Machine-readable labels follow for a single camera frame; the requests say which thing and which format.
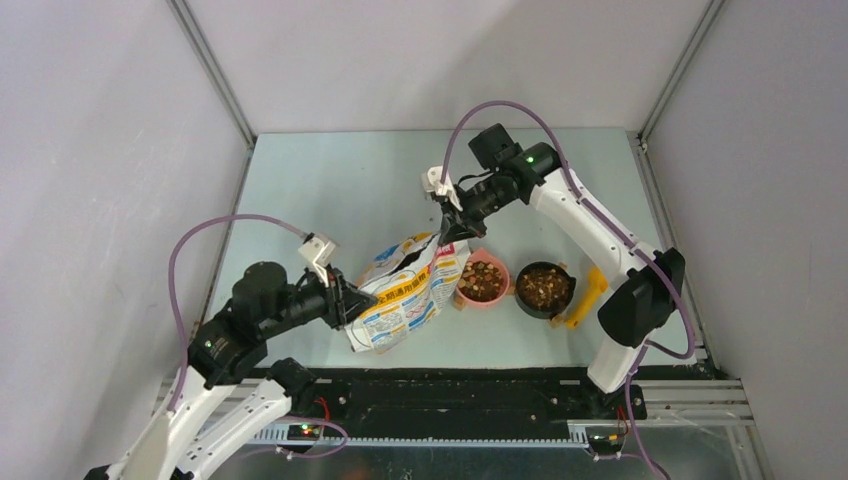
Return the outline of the printed cat food bag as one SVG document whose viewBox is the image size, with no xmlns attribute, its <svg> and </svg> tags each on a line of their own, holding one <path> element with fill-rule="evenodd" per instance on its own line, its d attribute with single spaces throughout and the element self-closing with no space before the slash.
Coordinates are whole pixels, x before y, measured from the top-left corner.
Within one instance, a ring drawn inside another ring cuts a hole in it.
<svg viewBox="0 0 848 480">
<path fill-rule="evenodd" d="M 351 349 L 383 352 L 426 326 L 452 299 L 470 254 L 466 240 L 441 246 L 437 232 L 423 232 L 377 255 L 358 284 L 377 303 L 345 327 Z"/>
</svg>

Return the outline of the yellow plastic scoop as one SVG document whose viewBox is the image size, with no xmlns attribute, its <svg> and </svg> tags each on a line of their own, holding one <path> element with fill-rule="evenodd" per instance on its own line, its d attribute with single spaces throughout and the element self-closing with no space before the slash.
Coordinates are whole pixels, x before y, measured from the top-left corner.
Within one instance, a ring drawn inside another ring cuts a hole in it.
<svg viewBox="0 0 848 480">
<path fill-rule="evenodd" d="M 565 326 L 569 329 L 576 329 L 588 316 L 593 306 L 600 300 L 608 288 L 608 281 L 601 269 L 593 265 L 588 270 L 587 286 L 584 295 L 580 298 L 574 309 L 566 315 Z"/>
</svg>

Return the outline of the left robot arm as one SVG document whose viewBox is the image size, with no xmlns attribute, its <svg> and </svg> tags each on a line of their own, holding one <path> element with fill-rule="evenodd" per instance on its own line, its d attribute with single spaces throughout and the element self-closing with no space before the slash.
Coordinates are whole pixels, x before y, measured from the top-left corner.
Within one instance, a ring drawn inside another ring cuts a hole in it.
<svg viewBox="0 0 848 480">
<path fill-rule="evenodd" d="M 375 306 L 377 298 L 329 267 L 290 283 L 274 262 L 248 267 L 225 306 L 198 330 L 187 368 L 124 456 L 95 467 L 89 479 L 201 479 L 270 422 L 304 416 L 316 403 L 317 380 L 293 358 L 275 361 L 257 387 L 213 425 L 216 409 L 268 354 L 270 339 L 320 319 L 340 330 Z"/>
</svg>

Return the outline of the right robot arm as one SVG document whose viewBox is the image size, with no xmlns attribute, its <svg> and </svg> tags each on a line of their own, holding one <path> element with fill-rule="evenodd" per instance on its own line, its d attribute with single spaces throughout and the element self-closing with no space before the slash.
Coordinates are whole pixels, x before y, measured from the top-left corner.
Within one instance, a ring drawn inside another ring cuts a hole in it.
<svg viewBox="0 0 848 480">
<path fill-rule="evenodd" d="M 482 238 L 486 219 L 520 201 L 549 218 L 597 266 L 612 293 L 597 317 L 604 331 L 581 392 L 585 411 L 606 418 L 622 403 L 620 388 L 640 352 L 677 310 L 685 259 L 674 248 L 653 250 L 619 222 L 577 179 L 557 149 L 523 148 L 501 124 L 468 144 L 484 174 L 463 189 L 440 165 L 422 174 L 424 191 L 440 205 L 440 244 Z"/>
</svg>

